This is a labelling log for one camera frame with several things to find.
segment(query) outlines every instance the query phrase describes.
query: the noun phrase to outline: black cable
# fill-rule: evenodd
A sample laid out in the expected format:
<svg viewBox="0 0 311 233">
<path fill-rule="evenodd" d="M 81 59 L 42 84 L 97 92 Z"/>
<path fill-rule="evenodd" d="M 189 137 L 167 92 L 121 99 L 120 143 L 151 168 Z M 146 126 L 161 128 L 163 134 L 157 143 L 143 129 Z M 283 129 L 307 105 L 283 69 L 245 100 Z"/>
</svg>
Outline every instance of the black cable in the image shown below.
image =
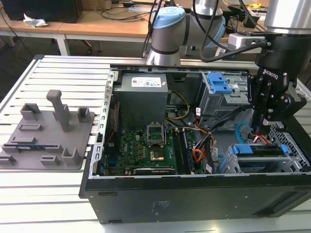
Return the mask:
<svg viewBox="0 0 311 233">
<path fill-rule="evenodd" d="M 155 4 L 156 4 L 156 0 L 155 0 L 154 3 L 153 3 L 153 7 L 151 8 L 152 10 L 153 10 Z M 147 49 L 147 47 L 148 47 L 149 39 L 150 39 L 151 33 L 152 33 L 152 31 L 153 31 L 153 27 L 154 27 L 154 24 L 155 24 L 155 21 L 156 21 L 156 17 L 157 17 L 157 15 L 158 15 L 159 11 L 160 11 L 161 4 L 162 4 L 162 0 L 159 0 L 159 2 L 158 2 L 158 4 L 157 4 L 157 5 L 158 5 L 158 8 L 157 8 L 156 11 L 155 11 L 154 20 L 152 21 L 150 27 L 148 28 L 148 33 L 147 33 L 146 38 L 145 38 L 144 43 L 143 43 L 142 57 L 144 57 L 144 53 L 146 52 L 145 49 Z M 152 11 L 150 11 L 148 23 L 149 23 L 150 20 L 151 20 L 151 15 L 152 15 Z"/>
<path fill-rule="evenodd" d="M 305 86 L 308 84 L 308 82 L 311 80 L 311 76 L 308 78 L 308 80 L 305 82 Z"/>
<path fill-rule="evenodd" d="M 4 41 L 4 39 L 2 38 L 2 36 L 0 36 L 0 39 L 2 40 L 2 42 L 4 43 L 4 44 L 6 44 L 6 42 Z M 26 62 L 28 62 L 28 63 L 30 63 L 30 61 L 28 61 L 28 60 L 26 60 L 25 58 L 23 58 L 23 57 L 18 57 L 18 56 L 15 56 L 15 54 L 13 53 L 13 51 L 12 51 L 12 48 L 11 47 L 9 47 L 9 50 L 10 50 L 10 52 L 11 52 L 11 54 L 12 54 L 12 56 L 16 59 L 16 61 L 21 65 L 21 66 L 23 66 L 23 67 L 27 67 L 26 65 L 24 65 L 24 64 L 22 64 L 18 59 L 22 59 L 22 60 L 24 60 L 24 61 L 26 61 Z"/>
<path fill-rule="evenodd" d="M 201 51 L 200 51 L 200 59 L 203 62 L 215 62 L 215 61 L 224 59 L 224 58 L 229 57 L 229 56 L 233 56 L 233 55 L 236 55 L 236 54 L 239 54 L 239 53 L 242 53 L 242 52 L 250 51 L 250 50 L 253 50 L 253 49 L 256 49 L 256 48 L 264 48 L 266 46 L 267 46 L 267 42 L 266 41 L 260 41 L 260 42 L 257 42 L 255 44 L 253 44 L 253 45 L 242 47 L 242 48 L 239 48 L 237 50 L 226 52 L 226 53 L 223 53 L 223 54 L 221 54 L 219 56 L 210 57 L 210 58 L 204 57 L 204 55 L 203 55 L 204 47 L 202 47 Z"/>
<path fill-rule="evenodd" d="M 130 17 L 126 17 L 126 18 L 110 18 L 110 17 L 103 16 L 103 12 L 102 12 L 102 14 L 101 14 L 102 17 L 107 18 L 107 19 L 111 19 L 111 20 L 119 20 L 119 21 L 134 19 L 134 18 L 136 18 L 137 16 L 149 14 L 149 12 L 145 12 L 145 13 L 137 14 L 137 15 L 135 15 L 135 16 L 130 16 Z"/>
<path fill-rule="evenodd" d="M 254 26 L 257 26 L 256 21 L 254 20 L 254 18 L 252 17 L 251 13 L 249 13 L 248 9 L 246 8 L 243 0 L 239 0 L 239 3 L 241 4 L 243 10 L 245 11 L 245 13 L 247 14 L 247 16 L 249 17 L 249 19 L 252 21 Z"/>
<path fill-rule="evenodd" d="M 236 108 L 229 114 L 225 115 L 224 117 L 220 118 L 217 120 L 209 129 L 208 134 L 203 138 L 203 140 L 200 141 L 200 143 L 197 145 L 196 148 L 200 149 L 206 142 L 207 140 L 209 141 L 211 134 L 215 132 L 217 129 L 222 127 L 226 122 L 230 120 L 234 120 L 238 114 L 240 114 L 242 111 L 245 111 L 247 109 L 252 108 L 252 105 L 243 105 L 241 107 Z"/>
<path fill-rule="evenodd" d="M 194 13 L 194 17 L 195 17 L 196 22 L 199 24 L 199 26 L 200 26 L 200 28 L 202 29 L 202 31 L 203 31 L 204 33 L 206 33 L 206 31 L 205 31 L 203 25 L 201 24 L 201 22 L 200 22 L 200 20 L 199 20 L 198 14 L 197 14 L 197 12 L 196 12 L 196 9 L 195 9 L 195 0 L 192 0 L 192 8 L 193 8 L 193 13 Z M 213 43 L 214 43 L 215 45 L 217 45 L 218 47 L 220 47 L 220 48 L 222 48 L 222 49 L 224 49 L 224 50 L 227 49 L 226 46 L 223 46 L 223 45 L 219 44 L 219 43 L 218 43 L 216 40 L 214 40 L 214 38 L 211 37 L 210 35 L 208 35 L 208 38 L 210 39 L 211 42 L 213 42 Z"/>
<path fill-rule="evenodd" d="M 154 7 L 156 5 L 156 0 L 154 1 L 154 3 L 152 4 L 152 7 L 151 7 L 151 10 L 150 12 L 152 12 L 154 10 Z M 148 30 L 150 29 L 150 26 L 151 26 L 151 13 L 149 14 L 149 18 L 148 18 Z"/>
<path fill-rule="evenodd" d="M 237 25 L 236 25 L 236 27 L 235 27 L 235 33 L 238 33 L 238 25 L 239 25 L 240 17 L 239 17 L 238 15 L 233 16 L 233 17 L 236 17 L 236 18 L 237 18 Z"/>
<path fill-rule="evenodd" d="M 118 12 L 118 13 L 115 13 L 115 14 L 109 13 L 108 11 L 103 11 L 102 13 L 104 13 L 104 12 L 109 14 L 110 16 L 116 16 L 116 15 L 122 14 L 124 12 L 128 12 L 128 10 L 127 11 L 121 11 L 121 12 Z"/>
<path fill-rule="evenodd" d="M 0 8 L 0 13 L 1 16 L 4 20 L 4 22 L 6 23 L 6 25 L 8 25 L 8 27 L 10 28 L 10 30 L 14 33 L 14 35 L 17 37 L 17 39 L 23 44 L 23 46 L 25 47 L 25 49 L 27 50 L 27 52 L 33 57 L 34 55 L 30 52 L 30 50 L 27 48 L 27 46 L 24 44 L 24 42 L 19 38 L 19 36 L 13 31 L 13 29 L 10 27 L 10 25 L 8 24 L 8 22 L 5 20 L 3 13 L 2 13 L 2 9 L 3 7 Z"/>
<path fill-rule="evenodd" d="M 10 74 L 10 73 L 6 72 L 4 69 L 1 69 L 1 68 L 0 68 L 0 70 L 1 70 L 3 73 L 5 73 L 5 74 L 9 75 L 10 77 L 12 77 L 12 78 L 16 79 L 16 77 L 14 77 L 12 74 Z"/>
</svg>

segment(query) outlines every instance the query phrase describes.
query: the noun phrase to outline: slotted aluminum surface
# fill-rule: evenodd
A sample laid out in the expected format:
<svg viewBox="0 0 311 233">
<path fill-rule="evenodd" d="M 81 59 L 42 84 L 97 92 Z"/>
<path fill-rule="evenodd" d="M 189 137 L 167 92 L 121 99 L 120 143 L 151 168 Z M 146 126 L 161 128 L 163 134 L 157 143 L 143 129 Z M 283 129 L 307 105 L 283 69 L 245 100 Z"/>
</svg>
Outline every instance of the slotted aluminum surface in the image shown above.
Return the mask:
<svg viewBox="0 0 311 233">
<path fill-rule="evenodd" d="M 103 58 L 45 56 L 33 60 L 7 97 L 0 103 L 0 145 L 5 143 L 21 119 L 20 109 L 26 102 L 36 102 L 41 110 L 52 110 L 45 96 L 50 89 L 60 89 L 63 103 L 70 110 L 85 105 L 97 115 L 89 137 L 94 144 L 104 88 L 110 64 L 144 64 L 139 58 Z M 204 64 L 196 60 L 183 65 L 256 69 L 249 62 L 216 62 Z M 311 134 L 307 124 L 310 103 L 296 117 Z M 81 170 L 46 172 L 0 170 L 0 232 L 32 233 L 136 233 L 136 232 L 310 232 L 311 201 L 280 218 L 228 219 L 194 222 L 144 224 L 109 224 L 102 226 L 88 200 L 78 197 L 83 174 Z"/>
</svg>

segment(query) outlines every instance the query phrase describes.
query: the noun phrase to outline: yellow object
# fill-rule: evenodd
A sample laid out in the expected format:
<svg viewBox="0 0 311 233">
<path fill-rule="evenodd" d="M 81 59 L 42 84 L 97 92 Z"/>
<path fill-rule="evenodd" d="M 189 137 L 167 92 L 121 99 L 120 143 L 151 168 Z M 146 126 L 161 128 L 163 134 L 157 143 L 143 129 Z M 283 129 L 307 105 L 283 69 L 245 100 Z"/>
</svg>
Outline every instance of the yellow object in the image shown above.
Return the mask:
<svg viewBox="0 0 311 233">
<path fill-rule="evenodd" d="M 253 7 L 254 9 L 259 9 L 259 8 L 261 8 L 261 4 L 260 3 L 254 3 L 254 4 L 248 5 L 248 7 Z"/>
<path fill-rule="evenodd" d="M 175 93 L 176 95 L 178 95 L 187 105 L 187 112 L 183 115 L 183 116 L 179 116 L 179 117 L 166 117 L 166 120 L 180 120 L 180 119 L 184 119 L 185 117 L 188 116 L 189 112 L 190 112 L 190 106 L 188 104 L 188 102 L 185 100 L 184 97 L 182 97 L 177 91 L 172 91 L 172 93 Z"/>
</svg>

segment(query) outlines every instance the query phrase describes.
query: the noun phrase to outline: red wire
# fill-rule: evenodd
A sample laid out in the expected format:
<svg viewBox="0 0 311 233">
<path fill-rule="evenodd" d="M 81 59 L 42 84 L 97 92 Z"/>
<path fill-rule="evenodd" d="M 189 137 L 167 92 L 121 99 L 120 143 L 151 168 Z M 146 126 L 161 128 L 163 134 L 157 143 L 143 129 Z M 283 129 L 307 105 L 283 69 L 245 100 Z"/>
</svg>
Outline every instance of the red wire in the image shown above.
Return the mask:
<svg viewBox="0 0 311 233">
<path fill-rule="evenodd" d="M 109 139 L 107 140 L 106 143 L 108 143 L 110 141 L 110 139 L 112 138 L 113 134 L 116 132 L 116 126 L 117 126 L 117 105 L 115 104 L 115 117 L 114 117 L 114 121 L 115 121 L 115 126 L 113 128 L 113 132 L 110 135 Z"/>
<path fill-rule="evenodd" d="M 258 137 L 259 139 L 261 139 L 263 142 L 265 142 L 266 144 L 271 144 L 271 142 L 267 141 L 266 139 L 264 139 L 261 135 L 259 134 L 254 134 L 254 136 Z"/>
</svg>

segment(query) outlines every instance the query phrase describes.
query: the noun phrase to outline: vertical post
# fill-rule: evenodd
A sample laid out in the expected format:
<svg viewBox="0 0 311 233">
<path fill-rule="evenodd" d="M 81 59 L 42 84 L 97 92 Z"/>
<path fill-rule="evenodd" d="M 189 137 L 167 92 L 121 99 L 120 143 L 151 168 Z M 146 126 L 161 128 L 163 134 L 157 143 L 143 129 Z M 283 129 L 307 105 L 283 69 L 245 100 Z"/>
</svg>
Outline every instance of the vertical post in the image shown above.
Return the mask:
<svg viewBox="0 0 311 233">
<path fill-rule="evenodd" d="M 47 94 L 47 100 L 50 101 L 54 107 L 55 114 L 57 119 L 63 129 L 64 132 L 69 131 L 69 118 L 68 114 L 64 110 L 64 106 L 60 97 L 62 96 L 62 92 L 60 90 L 50 90 Z"/>
<path fill-rule="evenodd" d="M 67 40 L 65 38 L 65 35 L 58 34 L 57 36 L 55 36 L 55 39 L 57 40 L 57 44 L 58 44 L 60 54 L 62 56 L 70 56 L 69 46 L 68 46 Z"/>
</svg>

